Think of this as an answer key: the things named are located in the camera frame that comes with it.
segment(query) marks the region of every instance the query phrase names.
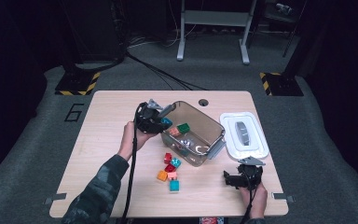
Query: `metal rack leg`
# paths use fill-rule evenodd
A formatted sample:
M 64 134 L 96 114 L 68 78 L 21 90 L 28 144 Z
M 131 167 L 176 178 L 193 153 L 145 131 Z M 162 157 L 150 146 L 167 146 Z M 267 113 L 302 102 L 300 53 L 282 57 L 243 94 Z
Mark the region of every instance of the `metal rack leg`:
M 254 12 L 255 12 L 256 1 L 257 0 L 252 1 L 252 6 L 251 6 L 251 9 L 249 11 L 249 16 L 248 16 L 248 21 L 246 22 L 245 32 L 243 33 L 243 39 L 240 39 L 242 62 L 246 65 L 250 63 L 248 50 L 246 48 L 246 39 L 248 38 L 249 29 L 251 28 L 252 19 L 253 19 Z
M 182 12 L 180 18 L 180 42 L 176 60 L 181 62 L 185 54 L 185 0 L 182 0 Z

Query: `human arm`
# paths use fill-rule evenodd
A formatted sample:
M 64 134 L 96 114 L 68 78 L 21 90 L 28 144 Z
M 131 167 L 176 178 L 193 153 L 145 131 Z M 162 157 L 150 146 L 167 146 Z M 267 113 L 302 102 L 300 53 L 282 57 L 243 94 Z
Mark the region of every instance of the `human arm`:
M 250 202 L 250 192 L 247 188 L 239 189 L 243 202 L 247 207 Z M 266 223 L 266 220 L 264 219 L 264 212 L 266 211 L 267 207 L 268 192 L 263 183 L 260 183 L 256 190 L 252 190 L 252 194 L 254 194 L 254 199 L 252 201 L 252 209 L 249 213 L 250 220 L 247 222 L 247 224 L 264 224 Z
M 155 134 L 137 132 L 137 150 Z M 121 178 L 129 168 L 132 156 L 134 124 L 124 126 L 118 153 L 105 162 L 81 192 L 69 205 L 62 223 L 104 223 L 112 213 L 121 186 Z

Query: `wire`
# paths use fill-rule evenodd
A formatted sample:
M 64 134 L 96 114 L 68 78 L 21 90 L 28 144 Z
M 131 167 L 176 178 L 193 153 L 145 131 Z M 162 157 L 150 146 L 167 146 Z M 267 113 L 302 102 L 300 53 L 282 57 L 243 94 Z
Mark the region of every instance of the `wire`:
M 168 4 L 170 5 L 171 15 L 172 15 L 172 18 L 173 18 L 173 22 L 175 23 L 176 38 L 173 40 L 173 42 L 172 42 L 170 45 L 162 45 L 162 46 L 164 46 L 164 47 L 170 47 L 170 46 L 172 46 L 174 43 L 176 43 L 176 41 L 178 40 L 178 36 L 179 36 L 178 25 L 177 25 L 177 23 L 176 23 L 176 19 L 175 19 L 175 17 L 173 16 L 173 12 L 172 12 L 171 0 L 168 1 Z
M 135 48 L 135 47 L 138 47 L 138 46 L 141 46 L 141 45 L 145 45 L 145 44 L 155 44 L 155 43 L 159 43 L 160 41 L 150 41 L 150 42 L 143 42 L 143 43 L 140 43 L 140 44 L 133 44 L 129 47 L 127 47 L 127 49 L 132 49 L 132 48 Z
M 132 181 L 133 181 L 133 173 L 135 171 L 135 162 L 136 162 L 136 149 L 138 147 L 138 139 L 136 137 L 136 130 L 138 129 L 138 125 L 136 123 L 136 113 L 138 112 L 141 105 L 138 105 L 135 111 L 135 115 L 133 118 L 133 141 L 132 141 L 132 161 L 131 161 L 131 170 L 130 170 L 130 178 L 129 178 L 129 186 L 127 190 L 127 199 L 126 199 L 126 206 L 124 208 L 123 216 L 121 217 L 121 224 L 124 224 L 127 220 L 127 213 L 129 211 L 130 207 L 130 201 L 131 201 L 131 192 L 132 192 Z
M 171 90 L 173 91 L 173 87 L 170 85 L 170 83 L 167 82 L 167 80 L 165 80 L 162 76 L 160 76 L 160 75 L 158 74 L 158 72 L 156 72 L 156 71 L 154 71 L 154 70 L 152 70 L 152 71 L 156 74 L 156 76 L 158 76 L 159 78 L 161 78 L 161 79 L 171 88 Z
M 166 78 L 169 78 L 171 80 L 173 80 L 175 83 L 177 83 L 178 85 L 182 86 L 182 88 L 184 88 L 185 90 L 190 90 L 190 91 L 193 91 L 193 89 L 191 89 L 189 86 L 192 86 L 192 87 L 196 87 L 198 89 L 201 89 L 201 90 L 204 90 L 204 91 L 207 91 L 207 89 L 205 88 L 202 88 L 200 86 L 197 86 L 197 85 L 194 85 L 194 84 L 191 84 L 191 83 L 188 83 L 188 82 L 185 82 L 177 77 L 174 77 L 160 69 L 158 69 L 157 67 L 149 64 L 149 63 L 145 63 L 139 59 L 137 59 L 136 57 L 132 56 L 129 52 L 127 52 L 127 56 L 131 59 L 133 59 L 134 61 L 138 62 L 138 63 L 141 63 L 143 64 L 144 66 L 146 66 L 147 68 L 149 68 L 150 70 L 152 70 L 153 72 L 155 72 L 158 76 L 159 74 L 161 74 L 162 76 L 165 76 Z
M 200 10 L 203 10 L 203 3 L 204 3 L 204 0 L 202 0 L 202 3 L 201 3 L 201 9 Z M 185 38 L 194 30 L 194 28 L 196 28 L 197 24 L 195 24 L 193 26 L 193 28 L 191 28 L 191 30 L 187 33 L 187 35 L 185 35 Z
M 131 46 L 132 45 L 138 45 L 140 43 L 144 43 L 145 40 L 146 40 L 145 36 L 138 36 L 138 37 L 135 36 L 129 41 L 129 43 L 130 43 Z
M 240 224 L 244 224 L 248 219 L 249 219 L 249 215 L 252 209 L 252 202 L 255 198 L 255 194 L 252 196 L 252 186 L 251 186 L 251 181 L 249 180 L 249 176 L 248 174 L 246 174 L 246 169 L 243 170 L 245 172 L 245 177 L 246 177 L 246 181 L 248 182 L 248 188 L 249 188 L 249 204 L 248 207 L 246 208 L 246 212 L 245 215 L 243 215 L 242 220 L 240 222 Z

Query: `plastic storage bin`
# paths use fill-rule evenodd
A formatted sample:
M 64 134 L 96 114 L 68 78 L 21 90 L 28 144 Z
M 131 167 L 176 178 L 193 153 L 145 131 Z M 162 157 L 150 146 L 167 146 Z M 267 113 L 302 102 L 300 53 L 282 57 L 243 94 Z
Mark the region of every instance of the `plastic storage bin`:
M 193 166 L 201 166 L 206 159 L 215 157 L 225 145 L 225 128 L 198 109 L 183 101 L 173 103 L 175 109 L 166 116 L 172 121 L 172 127 L 161 134 L 167 147 L 184 158 Z M 189 127 L 186 133 L 172 129 Z

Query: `black cable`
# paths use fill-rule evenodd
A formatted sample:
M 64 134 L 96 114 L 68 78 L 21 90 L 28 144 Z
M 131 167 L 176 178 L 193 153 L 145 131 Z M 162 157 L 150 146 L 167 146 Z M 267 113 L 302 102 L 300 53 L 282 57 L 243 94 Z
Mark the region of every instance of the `black cable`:
M 167 80 L 165 80 L 162 76 L 160 76 L 160 75 L 158 74 L 158 72 L 156 72 L 156 71 L 154 71 L 154 70 L 152 70 L 152 71 L 156 74 L 156 76 L 158 76 L 159 78 L 161 78 L 161 79 L 171 88 L 171 90 L 173 91 L 173 87 L 170 85 L 170 83 L 167 82 Z
M 138 112 L 141 105 L 138 105 L 135 111 L 135 116 L 133 118 L 133 140 L 132 140 L 132 161 L 131 161 L 131 170 L 130 170 L 130 178 L 129 178 L 129 186 L 127 190 L 127 199 L 126 199 L 126 206 L 124 208 L 123 216 L 121 217 L 120 223 L 125 224 L 127 221 L 127 213 L 130 207 L 130 200 L 131 200 L 131 191 L 132 191 L 132 181 L 133 181 L 133 173 L 135 171 L 135 162 L 136 162 L 136 149 L 138 147 L 138 139 L 136 137 L 136 131 L 138 129 L 138 125 L 136 123 L 136 113 Z
M 249 220 L 250 218 L 250 213 L 251 213 L 251 209 L 252 209 L 252 202 L 255 198 L 255 194 L 254 196 L 252 196 L 252 186 L 251 186 L 251 182 L 249 180 L 248 174 L 246 174 L 246 169 L 243 170 L 245 172 L 245 177 L 246 177 L 246 181 L 248 182 L 248 188 L 249 188 L 249 204 L 246 208 L 246 212 L 245 215 L 243 215 L 242 220 L 240 222 L 240 224 L 244 224 L 246 221 Z
M 162 74 L 163 76 L 165 76 L 165 77 L 167 77 L 167 78 L 173 80 L 173 81 L 176 82 L 178 85 L 182 86 L 185 90 L 186 90 L 186 89 L 189 89 L 189 90 L 192 91 L 192 89 L 189 87 L 189 86 L 192 86 L 192 87 L 196 87 L 196 88 L 199 88 L 199 89 L 201 89 L 201 90 L 207 91 L 207 89 L 205 89 L 205 88 L 202 88 L 202 87 L 200 87 L 200 86 L 197 86 L 197 85 L 194 85 L 194 84 L 185 82 L 185 81 L 183 81 L 183 80 L 181 80 L 181 79 L 179 79 L 179 78 L 177 78 L 177 77 L 174 77 L 174 76 L 172 76 L 172 75 L 170 75 L 170 74 L 168 74 L 168 73 L 162 71 L 161 69 L 158 69 L 157 67 L 155 67 L 155 66 L 153 66 L 153 65 L 151 65 L 151 64 L 149 64 L 149 63 L 143 62 L 143 61 L 139 60 L 138 58 L 132 56 L 129 52 L 127 52 L 127 56 L 128 56 L 129 58 L 133 59 L 134 61 L 143 64 L 144 66 L 146 66 L 147 68 L 151 69 L 152 71 L 158 72 L 158 73 Z

